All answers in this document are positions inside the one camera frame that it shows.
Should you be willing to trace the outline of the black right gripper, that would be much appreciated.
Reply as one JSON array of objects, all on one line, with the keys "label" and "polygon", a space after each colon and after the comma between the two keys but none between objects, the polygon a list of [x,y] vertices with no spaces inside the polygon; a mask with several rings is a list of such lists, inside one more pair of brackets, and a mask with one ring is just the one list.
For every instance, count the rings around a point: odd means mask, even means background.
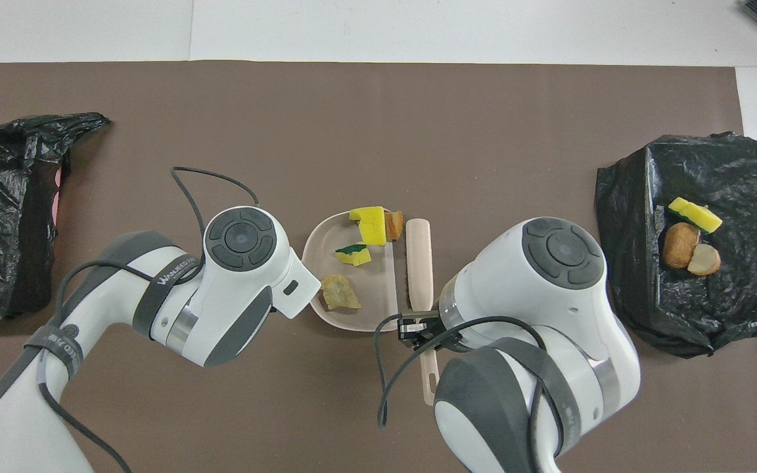
[{"label": "black right gripper", "polygon": [[415,329],[415,332],[398,332],[403,346],[417,350],[436,336],[446,331],[439,313],[415,313],[400,315],[398,329]]}]

